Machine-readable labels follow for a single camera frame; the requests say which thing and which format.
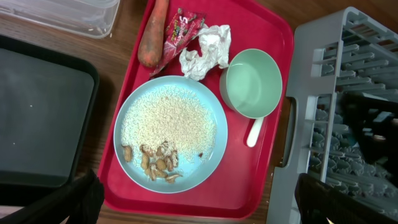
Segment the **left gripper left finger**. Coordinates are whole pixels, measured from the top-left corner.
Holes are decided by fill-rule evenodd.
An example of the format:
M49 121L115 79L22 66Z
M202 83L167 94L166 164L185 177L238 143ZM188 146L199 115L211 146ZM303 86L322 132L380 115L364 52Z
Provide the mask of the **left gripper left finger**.
M1 218L1 224L92 223L104 202L104 185L93 170L44 198Z

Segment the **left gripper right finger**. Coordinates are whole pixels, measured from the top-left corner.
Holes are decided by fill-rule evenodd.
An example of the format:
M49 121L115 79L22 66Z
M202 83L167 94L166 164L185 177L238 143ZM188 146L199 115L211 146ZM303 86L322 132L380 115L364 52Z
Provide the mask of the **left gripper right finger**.
M302 224L397 224L397 222L302 173L295 187Z

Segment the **white plastic spoon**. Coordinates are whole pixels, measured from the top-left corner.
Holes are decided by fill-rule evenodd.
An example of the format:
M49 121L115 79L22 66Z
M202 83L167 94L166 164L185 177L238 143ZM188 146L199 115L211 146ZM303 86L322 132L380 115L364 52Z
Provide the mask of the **white plastic spoon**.
M246 141L246 144L248 145L248 147L254 147L256 145L258 137L259 137L259 133L262 128L263 121L264 121L264 117L255 119L255 121L250 129L250 132L248 134L247 141Z

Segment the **light blue plate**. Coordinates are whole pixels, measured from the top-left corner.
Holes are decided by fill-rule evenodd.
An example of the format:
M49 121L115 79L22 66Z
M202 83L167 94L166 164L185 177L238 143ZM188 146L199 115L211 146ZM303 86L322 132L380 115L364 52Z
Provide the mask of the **light blue plate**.
M193 91L206 109L211 112L211 117L216 123L215 145L212 153L206 159L196 157L193 162L183 161L180 163L182 176L175 183L169 184L164 179L150 180L139 166L127 163L123 159L121 146L122 119L132 102L144 93L155 88L176 85L185 90ZM145 82L134 90L122 103L113 131L113 145L118 162L124 173L137 185L152 192L162 194L176 194L188 191L202 184L219 166L226 150L228 139L228 125L224 110L217 97L203 84L181 76L166 76Z

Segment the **food scraps and rice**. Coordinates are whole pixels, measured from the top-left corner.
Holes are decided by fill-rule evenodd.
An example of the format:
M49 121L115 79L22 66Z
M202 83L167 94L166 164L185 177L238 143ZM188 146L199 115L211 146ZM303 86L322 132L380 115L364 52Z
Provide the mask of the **food scraps and rice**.
M155 88L132 102L122 119L123 159L152 181L173 184L180 163L206 159L215 145L216 123L196 94L176 85Z

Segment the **mint green bowl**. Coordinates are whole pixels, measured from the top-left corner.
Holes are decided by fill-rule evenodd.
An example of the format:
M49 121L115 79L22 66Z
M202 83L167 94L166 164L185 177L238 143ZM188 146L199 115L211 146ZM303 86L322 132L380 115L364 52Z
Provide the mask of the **mint green bowl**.
M282 75L275 60L259 49L238 53L220 76L226 105L251 119L271 114L282 96Z

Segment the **orange carrot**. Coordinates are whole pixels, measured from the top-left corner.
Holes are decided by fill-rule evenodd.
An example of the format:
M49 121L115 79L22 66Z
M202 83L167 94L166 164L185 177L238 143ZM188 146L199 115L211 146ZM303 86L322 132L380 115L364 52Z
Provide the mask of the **orange carrot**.
M168 6L169 0L156 0L144 29L137 57L140 63L146 67L155 67L160 62Z

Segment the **white tissue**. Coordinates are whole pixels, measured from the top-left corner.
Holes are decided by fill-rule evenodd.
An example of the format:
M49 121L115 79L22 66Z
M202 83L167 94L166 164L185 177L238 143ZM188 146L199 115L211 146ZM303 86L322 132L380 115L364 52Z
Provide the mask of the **white tissue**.
M216 65L221 69L229 67L231 28L229 25L208 27L204 24L197 37L201 55L197 50L189 51L185 47L179 62L185 78L200 81Z

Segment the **red snack wrapper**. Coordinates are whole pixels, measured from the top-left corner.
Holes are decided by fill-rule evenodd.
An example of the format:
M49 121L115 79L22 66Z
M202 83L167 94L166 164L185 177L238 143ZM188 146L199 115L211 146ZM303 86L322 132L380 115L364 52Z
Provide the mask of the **red snack wrapper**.
M196 38L202 29L206 14L178 8L165 29L165 42L162 57L150 76L160 73L187 45Z

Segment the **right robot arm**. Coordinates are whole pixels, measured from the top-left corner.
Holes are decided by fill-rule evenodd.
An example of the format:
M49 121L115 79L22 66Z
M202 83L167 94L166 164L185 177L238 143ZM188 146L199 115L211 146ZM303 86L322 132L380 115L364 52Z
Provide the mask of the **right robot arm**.
M344 93L339 106L364 160L397 175L397 103L365 93Z

